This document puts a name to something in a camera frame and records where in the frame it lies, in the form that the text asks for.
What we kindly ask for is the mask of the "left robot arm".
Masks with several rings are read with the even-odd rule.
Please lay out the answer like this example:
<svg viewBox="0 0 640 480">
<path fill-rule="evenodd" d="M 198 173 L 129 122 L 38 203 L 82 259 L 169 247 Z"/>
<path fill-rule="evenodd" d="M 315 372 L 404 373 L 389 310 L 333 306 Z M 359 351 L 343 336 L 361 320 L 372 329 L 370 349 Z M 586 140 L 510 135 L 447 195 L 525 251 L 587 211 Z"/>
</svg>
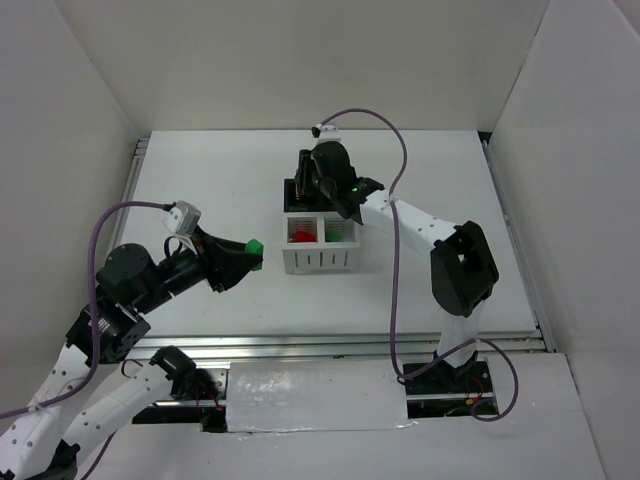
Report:
<svg viewBox="0 0 640 480">
<path fill-rule="evenodd" d="M 101 443 L 150 404 L 166 397 L 215 399 L 211 376 L 178 347 L 167 346 L 114 392 L 87 404 L 149 331 L 145 314 L 201 282 L 225 292 L 262 266 L 264 247 L 256 240 L 238 243 L 202 229 L 188 239 L 190 246 L 160 263 L 140 244 L 121 245 L 91 274 L 89 303 L 56 364 L 1 437 L 2 478 L 72 479 Z"/>
</svg>

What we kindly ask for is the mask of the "green lego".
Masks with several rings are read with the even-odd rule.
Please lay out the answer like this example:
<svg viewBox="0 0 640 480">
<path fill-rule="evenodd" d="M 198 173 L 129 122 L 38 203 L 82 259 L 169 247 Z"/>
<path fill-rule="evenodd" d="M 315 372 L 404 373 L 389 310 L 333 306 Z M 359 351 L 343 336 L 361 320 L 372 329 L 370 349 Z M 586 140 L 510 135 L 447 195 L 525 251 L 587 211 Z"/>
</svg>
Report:
<svg viewBox="0 0 640 480">
<path fill-rule="evenodd" d="M 245 244 L 245 252 L 258 257 L 256 264 L 252 267 L 253 271 L 259 271 L 263 268 L 264 245 L 257 239 L 251 239 Z"/>
</svg>

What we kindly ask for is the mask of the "red ridged lego brick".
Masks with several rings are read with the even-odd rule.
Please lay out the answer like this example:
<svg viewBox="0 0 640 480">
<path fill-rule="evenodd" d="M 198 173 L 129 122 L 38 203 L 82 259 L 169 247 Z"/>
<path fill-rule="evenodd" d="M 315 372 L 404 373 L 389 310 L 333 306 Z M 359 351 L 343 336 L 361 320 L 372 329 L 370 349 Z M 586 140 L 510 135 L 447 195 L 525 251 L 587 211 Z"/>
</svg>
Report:
<svg viewBox="0 0 640 480">
<path fill-rule="evenodd" d="M 315 234 L 307 231 L 296 231 L 291 237 L 292 243 L 316 243 L 317 237 Z"/>
</svg>

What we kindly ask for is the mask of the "green lego brick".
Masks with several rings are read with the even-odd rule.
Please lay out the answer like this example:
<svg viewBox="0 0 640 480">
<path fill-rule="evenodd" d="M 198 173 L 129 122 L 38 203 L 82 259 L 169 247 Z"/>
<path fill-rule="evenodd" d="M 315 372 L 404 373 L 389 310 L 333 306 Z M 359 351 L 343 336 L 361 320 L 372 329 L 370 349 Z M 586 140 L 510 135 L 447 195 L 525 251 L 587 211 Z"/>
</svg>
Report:
<svg viewBox="0 0 640 480">
<path fill-rule="evenodd" d="M 351 243 L 353 238 L 346 231 L 327 231 L 325 233 L 325 241 L 327 243 Z"/>
</svg>

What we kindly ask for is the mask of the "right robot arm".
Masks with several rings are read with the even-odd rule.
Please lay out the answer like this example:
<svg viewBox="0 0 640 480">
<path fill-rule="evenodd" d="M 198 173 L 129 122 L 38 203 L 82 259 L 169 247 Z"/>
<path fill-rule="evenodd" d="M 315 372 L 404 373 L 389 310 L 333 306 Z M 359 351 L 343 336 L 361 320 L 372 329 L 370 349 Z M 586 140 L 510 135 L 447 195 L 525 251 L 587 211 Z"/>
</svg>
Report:
<svg viewBox="0 0 640 480">
<path fill-rule="evenodd" d="M 408 247 L 429 262 L 432 296 L 444 312 L 429 369 L 453 383 L 477 358 L 477 309 L 489 299 L 499 272 L 481 226 L 439 219 L 397 199 L 380 182 L 357 175 L 341 142 L 302 149 L 293 179 L 297 207 L 331 211 L 345 220 L 388 233 L 394 252 Z"/>
</svg>

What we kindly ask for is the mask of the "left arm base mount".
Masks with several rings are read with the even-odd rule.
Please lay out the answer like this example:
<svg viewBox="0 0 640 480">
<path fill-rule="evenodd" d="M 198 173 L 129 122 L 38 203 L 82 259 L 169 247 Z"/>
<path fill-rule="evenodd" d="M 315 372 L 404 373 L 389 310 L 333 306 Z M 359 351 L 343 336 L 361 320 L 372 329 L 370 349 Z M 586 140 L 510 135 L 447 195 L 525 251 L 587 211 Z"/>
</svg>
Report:
<svg viewBox="0 0 640 480">
<path fill-rule="evenodd" d="M 176 377 L 173 380 L 170 396 L 177 401 L 193 402 L 198 416 L 208 410 L 223 411 L 217 382 L 207 370 L 202 368 L 191 369 Z"/>
</svg>

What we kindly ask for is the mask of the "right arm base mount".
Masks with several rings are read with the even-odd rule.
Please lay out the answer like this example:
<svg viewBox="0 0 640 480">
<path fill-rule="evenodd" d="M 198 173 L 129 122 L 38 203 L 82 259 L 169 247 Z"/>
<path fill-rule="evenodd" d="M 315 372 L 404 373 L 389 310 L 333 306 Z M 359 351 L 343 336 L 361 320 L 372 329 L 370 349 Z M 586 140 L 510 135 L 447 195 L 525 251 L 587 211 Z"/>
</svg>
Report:
<svg viewBox="0 0 640 480">
<path fill-rule="evenodd" d="M 462 373 L 442 362 L 420 376 L 397 382 L 405 390 L 409 419 L 468 417 L 477 404 L 478 415 L 498 413 L 486 361 L 475 361 Z"/>
</svg>

